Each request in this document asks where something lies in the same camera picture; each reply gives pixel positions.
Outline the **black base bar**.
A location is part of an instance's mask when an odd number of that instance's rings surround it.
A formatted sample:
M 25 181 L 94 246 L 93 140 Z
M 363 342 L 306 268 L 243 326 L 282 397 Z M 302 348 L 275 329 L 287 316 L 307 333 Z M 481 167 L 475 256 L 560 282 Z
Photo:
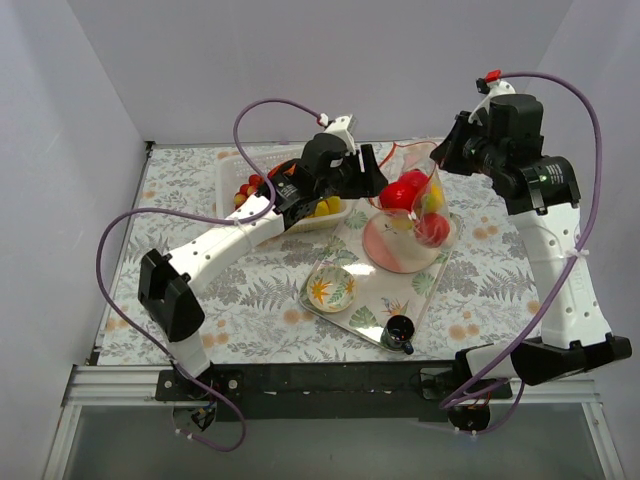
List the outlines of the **black base bar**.
M 199 380 L 249 420 L 445 421 L 438 403 L 465 381 L 453 360 L 217 364 Z

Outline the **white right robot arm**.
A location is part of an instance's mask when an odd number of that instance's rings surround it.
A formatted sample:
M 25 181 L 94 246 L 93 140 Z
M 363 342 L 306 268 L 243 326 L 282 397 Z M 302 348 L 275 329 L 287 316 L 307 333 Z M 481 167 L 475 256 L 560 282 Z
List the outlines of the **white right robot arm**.
M 444 171 L 481 173 L 504 200 L 526 249 L 541 301 L 541 333 L 518 338 L 505 359 L 488 344 L 459 351 L 452 383 L 475 397 L 489 379 L 519 378 L 534 386 L 595 370 L 632 354 L 628 338 L 612 333 L 578 243 L 580 191 L 571 163 L 543 154 L 543 106 L 529 94 L 487 96 L 462 111 L 432 159 Z

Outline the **clear zip top bag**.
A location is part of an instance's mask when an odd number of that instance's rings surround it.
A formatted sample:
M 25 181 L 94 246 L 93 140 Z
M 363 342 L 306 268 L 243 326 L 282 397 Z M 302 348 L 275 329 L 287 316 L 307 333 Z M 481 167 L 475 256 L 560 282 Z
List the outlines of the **clear zip top bag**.
M 423 194 L 428 190 L 429 186 L 431 184 L 437 184 L 443 191 L 445 206 L 437 213 L 443 215 L 449 221 L 451 231 L 448 238 L 440 246 L 441 252 L 436 258 L 436 261 L 429 267 L 435 266 L 437 264 L 442 264 L 446 261 L 457 238 L 457 226 L 449 212 L 444 187 L 439 177 L 439 167 L 430 158 L 431 152 L 437 145 L 438 143 L 431 139 L 414 141 L 407 144 L 395 143 L 391 147 L 389 153 L 380 162 L 380 169 L 382 173 L 385 174 L 389 183 L 397 181 L 403 173 L 414 169 L 421 170 L 430 177 L 429 183 L 426 185 L 424 190 L 418 194 L 416 201 L 414 202 L 413 209 L 410 212 L 407 211 L 414 218 L 415 225 L 418 220 L 425 215 L 421 207 L 421 198 Z M 382 208 L 379 202 L 379 196 L 371 199 L 369 203 L 376 209 L 375 213 L 381 210 L 392 210 Z

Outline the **red cherries cluster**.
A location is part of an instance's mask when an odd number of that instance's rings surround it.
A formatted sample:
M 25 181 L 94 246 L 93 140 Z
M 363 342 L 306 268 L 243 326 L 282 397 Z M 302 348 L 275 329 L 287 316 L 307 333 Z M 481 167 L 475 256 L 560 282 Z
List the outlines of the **red cherries cluster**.
M 241 207 L 246 200 L 254 194 L 258 188 L 264 183 L 263 178 L 260 175 L 252 174 L 248 177 L 247 181 L 243 183 L 233 197 L 234 208 Z

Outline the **leaf pattern tray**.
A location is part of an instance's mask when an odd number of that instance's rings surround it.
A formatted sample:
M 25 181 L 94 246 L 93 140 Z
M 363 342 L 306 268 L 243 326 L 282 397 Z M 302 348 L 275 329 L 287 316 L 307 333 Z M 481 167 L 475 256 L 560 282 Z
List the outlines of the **leaf pattern tray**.
M 376 209 L 363 199 L 355 203 L 352 212 L 334 230 L 325 252 L 312 267 L 300 290 L 301 304 L 332 324 L 359 336 L 381 348 L 381 335 L 386 322 L 394 315 L 404 315 L 412 320 L 415 333 L 426 316 L 436 287 L 444 275 L 446 261 L 417 273 L 397 274 L 377 266 L 365 253 L 362 233 Z M 306 297 L 304 289 L 309 276 L 325 266 L 339 266 L 351 273 L 357 286 L 353 304 L 338 313 L 316 310 Z

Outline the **yellow banana bunch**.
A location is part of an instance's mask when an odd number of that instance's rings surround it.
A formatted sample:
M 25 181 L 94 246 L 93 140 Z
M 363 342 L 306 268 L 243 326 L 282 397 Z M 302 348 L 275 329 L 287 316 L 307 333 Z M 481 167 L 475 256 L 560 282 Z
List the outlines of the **yellow banana bunch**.
M 415 221 L 406 212 L 396 212 L 390 216 L 389 222 L 397 231 L 412 231 L 415 227 Z

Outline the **pink white plate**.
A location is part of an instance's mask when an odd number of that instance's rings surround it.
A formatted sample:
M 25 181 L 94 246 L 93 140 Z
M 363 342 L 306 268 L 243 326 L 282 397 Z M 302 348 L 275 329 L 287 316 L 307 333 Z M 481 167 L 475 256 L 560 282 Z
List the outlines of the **pink white plate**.
M 405 210 L 381 210 L 368 220 L 362 233 L 364 251 L 372 262 L 390 272 L 419 272 L 436 261 L 441 248 L 429 248 L 419 243 L 414 229 L 397 231 L 392 228 L 389 220 L 396 212 L 408 213 Z

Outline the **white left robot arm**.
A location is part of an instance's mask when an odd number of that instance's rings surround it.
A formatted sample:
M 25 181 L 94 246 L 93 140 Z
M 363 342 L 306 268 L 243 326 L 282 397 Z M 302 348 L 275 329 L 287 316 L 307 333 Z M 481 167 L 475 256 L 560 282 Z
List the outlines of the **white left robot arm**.
M 372 145 L 351 148 L 336 134 L 319 133 L 221 225 L 166 254 L 151 250 L 143 256 L 138 300 L 160 327 L 180 372 L 178 387 L 188 398 L 203 399 L 213 386 L 198 294 L 254 247 L 312 214 L 320 201 L 375 197 L 387 184 Z

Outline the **white plastic fruit basket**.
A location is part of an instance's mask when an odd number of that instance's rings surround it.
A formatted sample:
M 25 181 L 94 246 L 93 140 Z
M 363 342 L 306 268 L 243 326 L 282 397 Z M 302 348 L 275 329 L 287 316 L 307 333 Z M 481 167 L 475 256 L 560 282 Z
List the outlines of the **white plastic fruit basket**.
M 301 144 L 273 147 L 259 153 L 250 153 L 249 157 L 264 173 L 268 173 L 280 163 L 299 157 L 302 150 Z M 247 183 L 249 176 L 254 173 L 255 171 L 241 155 L 228 156 L 219 161 L 215 167 L 216 214 L 219 218 L 226 218 L 235 211 L 233 197 L 239 188 Z M 334 228 L 348 217 L 354 205 L 354 200 L 341 200 L 338 213 L 301 220 L 289 229 L 288 233 L 305 233 Z

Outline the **red apple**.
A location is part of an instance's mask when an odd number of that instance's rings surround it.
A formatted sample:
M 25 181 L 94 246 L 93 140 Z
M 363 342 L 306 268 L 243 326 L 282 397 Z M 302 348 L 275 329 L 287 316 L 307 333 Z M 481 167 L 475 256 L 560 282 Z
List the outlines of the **red apple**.
M 423 171 L 414 169 L 403 173 L 397 181 L 389 183 L 380 193 L 379 202 L 383 209 L 410 212 L 418 194 L 429 183 L 430 177 Z

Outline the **floral small bowl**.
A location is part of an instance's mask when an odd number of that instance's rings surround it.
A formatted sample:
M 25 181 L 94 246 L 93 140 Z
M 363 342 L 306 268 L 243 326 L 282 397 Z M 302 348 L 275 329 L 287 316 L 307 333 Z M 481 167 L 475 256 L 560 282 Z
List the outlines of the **floral small bowl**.
M 357 295 L 356 280 L 342 267 L 325 266 L 309 276 L 304 292 L 316 310 L 338 313 L 353 304 Z

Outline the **dark blue cup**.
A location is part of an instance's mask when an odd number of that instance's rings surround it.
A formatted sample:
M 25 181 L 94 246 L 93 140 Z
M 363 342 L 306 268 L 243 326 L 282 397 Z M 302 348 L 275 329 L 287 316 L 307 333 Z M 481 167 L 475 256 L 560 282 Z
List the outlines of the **dark blue cup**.
M 381 344 L 393 351 L 400 351 L 412 355 L 414 348 L 412 338 L 415 326 L 410 318 L 404 315 L 394 315 L 389 318 L 381 335 Z

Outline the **yellow mango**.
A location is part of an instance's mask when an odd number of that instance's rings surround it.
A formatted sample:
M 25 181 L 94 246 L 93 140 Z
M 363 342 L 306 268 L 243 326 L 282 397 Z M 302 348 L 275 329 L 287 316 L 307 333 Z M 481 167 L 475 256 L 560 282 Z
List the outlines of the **yellow mango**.
M 440 186 L 431 184 L 421 198 L 422 211 L 427 213 L 437 213 L 445 206 L 444 194 Z

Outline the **yellow fruit under radish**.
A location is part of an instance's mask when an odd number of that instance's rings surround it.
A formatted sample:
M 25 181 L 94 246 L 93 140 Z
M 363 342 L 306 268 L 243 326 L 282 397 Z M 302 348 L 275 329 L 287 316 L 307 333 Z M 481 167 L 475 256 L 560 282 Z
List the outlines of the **yellow fruit under radish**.
M 321 200 L 315 207 L 313 217 L 325 217 L 341 212 L 341 199 L 338 196 L 331 196 Z

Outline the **floral tablecloth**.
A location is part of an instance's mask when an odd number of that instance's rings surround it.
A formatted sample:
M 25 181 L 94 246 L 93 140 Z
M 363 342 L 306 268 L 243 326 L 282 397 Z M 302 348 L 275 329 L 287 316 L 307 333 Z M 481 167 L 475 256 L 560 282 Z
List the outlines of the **floral tablecloth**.
M 120 267 L 114 300 L 98 340 L 98 364 L 162 365 L 161 333 L 137 298 L 140 260 L 201 235 L 186 214 L 216 212 L 215 167 L 232 147 L 154 147 Z M 539 309 L 525 248 L 506 209 L 482 176 L 443 174 L 460 236 L 415 335 L 415 357 L 449 359 L 458 350 L 514 338 Z M 205 290 L 204 347 L 216 363 L 381 361 L 391 353 L 318 318 L 298 293 L 327 247 L 328 229 L 285 234 L 258 246 Z

